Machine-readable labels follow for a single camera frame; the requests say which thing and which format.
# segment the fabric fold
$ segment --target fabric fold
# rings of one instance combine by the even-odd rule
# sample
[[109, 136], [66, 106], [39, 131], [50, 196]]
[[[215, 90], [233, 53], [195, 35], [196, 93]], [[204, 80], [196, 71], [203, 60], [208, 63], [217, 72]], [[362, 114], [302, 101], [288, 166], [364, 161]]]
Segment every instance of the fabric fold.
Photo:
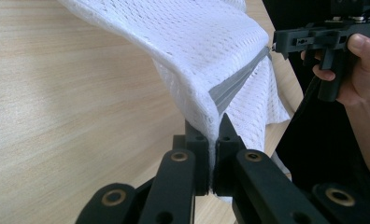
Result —
[[208, 138], [211, 164], [223, 113], [246, 146], [259, 150], [265, 125], [289, 118], [265, 48], [268, 35], [244, 12], [244, 1], [59, 2], [151, 56], [185, 119]]

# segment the black metal bracket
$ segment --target black metal bracket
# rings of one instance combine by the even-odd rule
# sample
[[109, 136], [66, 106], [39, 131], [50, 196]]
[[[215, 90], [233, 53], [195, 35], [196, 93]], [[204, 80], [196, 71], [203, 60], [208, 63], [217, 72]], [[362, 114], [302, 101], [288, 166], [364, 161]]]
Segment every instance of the black metal bracket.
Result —
[[[350, 189], [328, 183], [299, 190], [263, 152], [245, 148], [226, 115], [216, 149], [213, 191], [233, 197], [239, 224], [370, 223], [370, 204]], [[101, 188], [77, 223], [193, 223], [195, 196], [208, 194], [207, 152], [207, 140], [187, 123], [153, 179], [137, 189]]]
[[315, 55], [320, 53], [319, 67], [335, 72], [335, 79], [322, 81], [319, 99], [334, 102], [344, 76], [349, 72], [348, 40], [354, 34], [370, 38], [370, 1], [331, 0], [331, 20], [311, 22], [306, 27], [278, 30], [273, 37], [273, 50], [282, 53], [285, 59], [289, 53], [305, 51], [304, 65], [315, 63]]

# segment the finger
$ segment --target finger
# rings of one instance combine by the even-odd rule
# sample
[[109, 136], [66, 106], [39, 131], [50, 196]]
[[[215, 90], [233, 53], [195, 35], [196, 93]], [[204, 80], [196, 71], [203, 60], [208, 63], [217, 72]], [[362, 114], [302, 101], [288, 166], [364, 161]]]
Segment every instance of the finger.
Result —
[[318, 65], [313, 67], [313, 73], [325, 81], [332, 81], [335, 78], [335, 74], [331, 70], [320, 70]]
[[370, 72], [370, 38], [364, 35], [352, 35], [348, 42], [349, 50], [361, 59], [361, 66]]
[[[305, 59], [305, 56], [306, 56], [306, 51], [302, 51], [301, 52], [301, 59], [304, 60]], [[320, 50], [317, 50], [316, 51], [316, 54], [314, 55], [314, 57], [317, 59], [317, 60], [320, 60], [321, 59], [321, 51]]]

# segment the black plastic part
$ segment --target black plastic part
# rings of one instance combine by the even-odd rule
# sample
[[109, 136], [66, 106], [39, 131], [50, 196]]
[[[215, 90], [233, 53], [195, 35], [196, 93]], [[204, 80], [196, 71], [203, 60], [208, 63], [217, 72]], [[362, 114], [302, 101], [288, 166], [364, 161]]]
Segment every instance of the black plastic part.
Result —
[[149, 181], [145, 182], [143, 185], [141, 185], [135, 190], [135, 193], [136, 193], [136, 208], [135, 209], [136, 209], [136, 213], [138, 214], [138, 216], [139, 214], [141, 214], [142, 209], [145, 206], [145, 202], [147, 201], [149, 191], [150, 191], [150, 188], [152, 187], [154, 179], [155, 178], [150, 179]]
[[237, 185], [235, 188], [232, 209], [235, 213], [235, 218], [238, 224], [260, 224], [261, 219], [254, 205], [249, 200], [247, 193], [244, 191], [241, 185]]
[[353, 34], [370, 37], [370, 22], [355, 21], [310, 23], [305, 28], [275, 31], [275, 51], [288, 58], [290, 52], [306, 51], [304, 65], [310, 65], [314, 52], [321, 50], [320, 69], [332, 70], [336, 77], [333, 81], [322, 81], [319, 99], [333, 102], [349, 67], [350, 55], [347, 43]]
[[235, 155], [239, 150], [246, 149], [246, 146], [235, 132], [227, 114], [222, 117], [216, 149], [213, 192], [218, 196], [232, 196], [237, 181], [233, 169]]
[[124, 184], [110, 184], [99, 189], [78, 216], [77, 224], [135, 223], [135, 189]]
[[330, 0], [263, 0], [276, 30], [304, 27], [314, 21], [332, 18]]
[[189, 150], [165, 153], [138, 223], [193, 223], [194, 169]]
[[349, 188], [320, 184], [313, 189], [313, 197], [331, 223], [370, 224], [370, 203]]
[[335, 16], [362, 16], [370, 7], [370, 0], [331, 0], [331, 13]]
[[195, 190], [196, 196], [208, 194], [209, 189], [209, 155], [207, 139], [193, 126], [185, 123], [185, 144], [186, 149], [191, 151], [196, 158]]
[[235, 173], [263, 223], [328, 223], [264, 153], [239, 151]]

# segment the human hand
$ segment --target human hand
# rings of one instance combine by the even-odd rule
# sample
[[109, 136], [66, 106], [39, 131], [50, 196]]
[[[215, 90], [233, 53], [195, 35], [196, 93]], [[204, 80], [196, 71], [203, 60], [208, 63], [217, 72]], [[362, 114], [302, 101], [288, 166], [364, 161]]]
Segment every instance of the human hand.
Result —
[[[351, 75], [346, 76], [340, 87], [337, 101], [344, 106], [358, 104], [370, 105], [370, 38], [363, 35], [352, 35], [348, 42], [348, 49], [357, 57]], [[318, 65], [313, 72], [322, 80], [331, 81], [335, 74], [331, 70], [320, 70]]]

